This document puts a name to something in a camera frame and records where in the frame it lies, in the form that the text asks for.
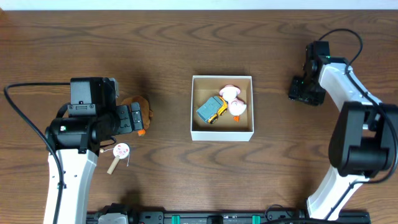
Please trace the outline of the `brown plush toy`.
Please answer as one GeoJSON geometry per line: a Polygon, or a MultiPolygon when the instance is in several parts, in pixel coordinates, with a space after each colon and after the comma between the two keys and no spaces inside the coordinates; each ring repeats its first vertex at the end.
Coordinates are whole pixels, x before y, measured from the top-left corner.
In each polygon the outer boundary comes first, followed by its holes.
{"type": "Polygon", "coordinates": [[[125,98],[121,102],[122,105],[130,105],[131,103],[139,103],[139,106],[141,108],[144,129],[139,130],[137,133],[139,136],[144,136],[150,126],[150,119],[154,115],[153,111],[150,109],[149,102],[143,96],[132,96],[129,98],[125,98]]]}

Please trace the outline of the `white pig rattle drum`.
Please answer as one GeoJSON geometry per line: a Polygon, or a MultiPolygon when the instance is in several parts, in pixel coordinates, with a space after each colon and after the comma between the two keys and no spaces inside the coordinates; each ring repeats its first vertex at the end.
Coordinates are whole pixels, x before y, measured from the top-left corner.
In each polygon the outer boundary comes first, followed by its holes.
{"type": "Polygon", "coordinates": [[[131,148],[128,144],[119,143],[119,144],[115,145],[112,149],[101,148],[99,150],[100,153],[104,153],[107,151],[112,151],[113,156],[114,156],[114,159],[107,170],[107,173],[109,175],[111,175],[114,172],[114,170],[116,169],[120,160],[127,159],[127,162],[129,162],[131,148]]]}

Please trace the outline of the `pink duck toy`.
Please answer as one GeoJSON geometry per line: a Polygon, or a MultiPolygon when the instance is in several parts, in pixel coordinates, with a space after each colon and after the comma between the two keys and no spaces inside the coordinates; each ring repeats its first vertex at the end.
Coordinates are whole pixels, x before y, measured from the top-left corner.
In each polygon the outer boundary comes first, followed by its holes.
{"type": "Polygon", "coordinates": [[[220,90],[220,95],[228,103],[228,111],[236,122],[247,108],[247,104],[238,98],[240,93],[241,90],[234,85],[226,85],[220,90]]]}

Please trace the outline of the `grey yellow toy truck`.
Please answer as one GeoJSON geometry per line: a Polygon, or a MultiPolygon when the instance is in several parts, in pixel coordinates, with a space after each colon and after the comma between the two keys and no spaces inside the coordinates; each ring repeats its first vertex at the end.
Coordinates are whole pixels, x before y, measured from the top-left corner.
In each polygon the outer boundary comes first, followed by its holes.
{"type": "Polygon", "coordinates": [[[197,115],[204,122],[214,124],[227,110],[228,104],[221,96],[212,96],[197,109],[197,115]]]}

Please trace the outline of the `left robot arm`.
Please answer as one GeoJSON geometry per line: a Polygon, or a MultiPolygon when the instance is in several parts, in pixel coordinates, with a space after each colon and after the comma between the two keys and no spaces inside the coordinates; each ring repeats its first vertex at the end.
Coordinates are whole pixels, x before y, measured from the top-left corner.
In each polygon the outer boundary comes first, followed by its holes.
{"type": "Polygon", "coordinates": [[[138,103],[116,104],[113,78],[73,78],[70,93],[45,131],[52,147],[45,223],[85,223],[101,142],[144,128],[138,103]]]}

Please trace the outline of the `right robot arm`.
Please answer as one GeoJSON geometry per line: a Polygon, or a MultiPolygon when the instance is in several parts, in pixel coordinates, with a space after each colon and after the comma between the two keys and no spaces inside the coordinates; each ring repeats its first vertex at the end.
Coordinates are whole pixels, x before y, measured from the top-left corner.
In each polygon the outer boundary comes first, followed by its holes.
{"type": "Polygon", "coordinates": [[[348,60],[330,55],[329,43],[307,45],[302,77],[289,98],[318,106],[330,95],[340,114],[328,146],[330,168],[307,199],[310,218],[335,221],[364,184],[377,184],[381,171],[397,168],[397,106],[384,104],[356,78],[348,60]]]}

